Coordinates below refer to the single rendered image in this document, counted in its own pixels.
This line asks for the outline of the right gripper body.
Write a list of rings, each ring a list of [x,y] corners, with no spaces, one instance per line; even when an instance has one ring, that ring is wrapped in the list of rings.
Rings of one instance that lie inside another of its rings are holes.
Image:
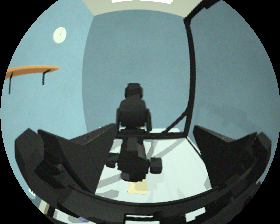
[[[107,158],[107,162],[105,163],[106,167],[109,168],[115,168],[116,167],[116,163],[118,164],[118,158],[119,158],[119,154],[118,153],[113,153],[110,152],[110,154],[108,155]],[[150,173],[151,174],[161,174],[162,173],[162,159],[161,158],[155,158],[155,157],[151,157],[152,159],[149,162],[149,159],[147,159],[148,162],[148,168],[147,171],[150,167]]]

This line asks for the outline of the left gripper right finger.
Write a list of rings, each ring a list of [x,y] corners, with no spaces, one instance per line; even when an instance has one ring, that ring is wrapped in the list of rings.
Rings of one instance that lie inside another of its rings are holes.
[[[246,146],[255,141],[257,132],[235,140],[195,125],[193,135],[213,188],[225,182],[224,178],[237,163]]]

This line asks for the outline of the pale yellow rectangle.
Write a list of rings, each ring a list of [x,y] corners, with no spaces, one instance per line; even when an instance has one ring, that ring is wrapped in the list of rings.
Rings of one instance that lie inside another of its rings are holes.
[[[130,182],[128,193],[135,193],[135,194],[147,194],[147,186],[148,181],[142,180],[142,182]]]

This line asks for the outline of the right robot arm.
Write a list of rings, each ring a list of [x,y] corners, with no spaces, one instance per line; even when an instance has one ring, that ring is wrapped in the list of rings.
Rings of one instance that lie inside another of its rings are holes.
[[[139,83],[128,84],[128,88],[125,88],[125,98],[121,101],[116,112],[117,132],[115,138],[122,138],[118,168],[121,170],[121,178],[124,181],[142,182],[143,179],[146,179],[145,170],[148,167],[143,138],[150,138],[150,131],[152,131],[151,113],[149,108],[146,108],[145,101],[141,99],[143,98],[143,88],[140,87]],[[145,127],[144,118],[146,130],[140,128]],[[119,130],[120,122],[122,127],[126,127],[125,129]]]

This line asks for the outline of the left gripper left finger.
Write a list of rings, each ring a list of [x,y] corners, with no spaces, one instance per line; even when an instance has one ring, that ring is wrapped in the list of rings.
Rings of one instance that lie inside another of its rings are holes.
[[[86,191],[95,194],[114,143],[116,124],[108,124],[69,140],[42,129],[37,133],[41,135],[45,149],[63,159]]]

